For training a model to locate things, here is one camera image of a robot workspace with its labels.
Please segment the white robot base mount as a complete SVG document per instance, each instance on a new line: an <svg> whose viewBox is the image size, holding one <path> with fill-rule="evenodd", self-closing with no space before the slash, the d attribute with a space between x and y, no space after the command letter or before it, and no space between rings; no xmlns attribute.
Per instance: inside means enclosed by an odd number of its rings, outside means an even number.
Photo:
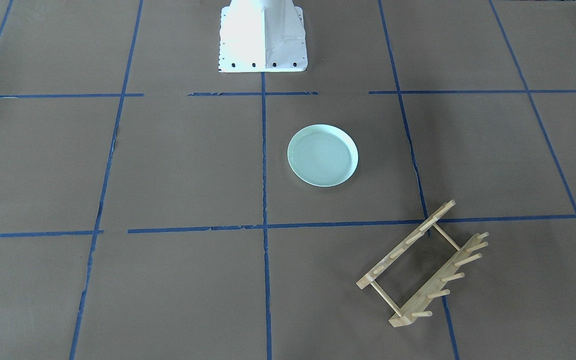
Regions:
<svg viewBox="0 0 576 360"><path fill-rule="evenodd" d="M292 0L232 0L220 21L220 73L307 70L304 12Z"/></svg>

